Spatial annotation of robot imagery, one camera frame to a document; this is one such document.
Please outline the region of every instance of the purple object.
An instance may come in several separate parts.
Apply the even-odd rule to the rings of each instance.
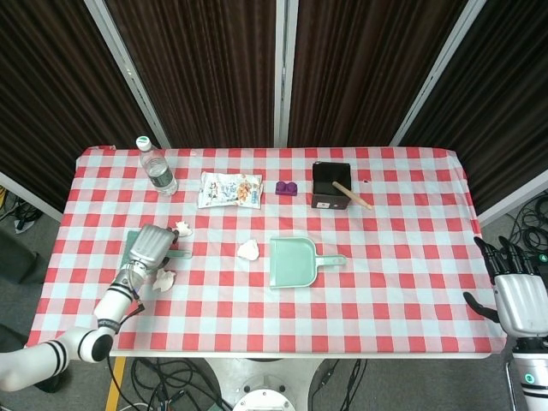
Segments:
[[[297,195],[297,185],[294,182],[277,182],[276,194],[278,195]]]

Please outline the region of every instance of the brown curtain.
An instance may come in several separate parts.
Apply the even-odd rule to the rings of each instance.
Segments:
[[[547,170],[548,2],[487,2],[401,144],[455,150],[477,212]]]
[[[289,146],[387,146],[465,3],[300,0]]]
[[[272,146],[275,0],[107,4],[173,146]]]
[[[60,211],[87,147],[152,135],[83,2],[0,2],[0,73],[0,171]]]

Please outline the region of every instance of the yellow floor tape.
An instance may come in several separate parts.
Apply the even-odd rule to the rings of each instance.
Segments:
[[[116,361],[114,362],[113,372],[118,385],[121,387],[122,387],[122,379],[123,379],[123,368],[125,366],[126,366],[126,357],[116,357]],[[114,381],[110,381],[109,397],[106,400],[106,407],[104,407],[104,411],[116,411],[116,406],[118,405],[119,396],[120,396],[120,393],[118,393],[118,389],[114,385]]]

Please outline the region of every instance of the dustpan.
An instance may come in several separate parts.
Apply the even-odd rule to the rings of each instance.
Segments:
[[[316,281],[321,265],[346,264],[340,254],[317,255],[306,237],[272,237],[270,258],[272,288],[307,287]]]

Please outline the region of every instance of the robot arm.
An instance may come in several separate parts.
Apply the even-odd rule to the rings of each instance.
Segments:
[[[483,307],[469,293],[467,304],[478,314],[499,323],[516,338],[512,350],[520,373],[521,388],[529,411],[548,409],[548,293],[535,275],[521,248],[504,237],[503,255],[492,245],[475,238],[493,284],[497,310]]]
[[[0,390],[15,391],[63,372],[71,360],[100,362],[109,355],[114,335],[137,291],[164,262],[178,232],[154,225],[144,226],[129,251],[129,262],[118,272],[103,299],[95,307],[98,328],[75,327],[59,338],[31,348],[0,354]]]

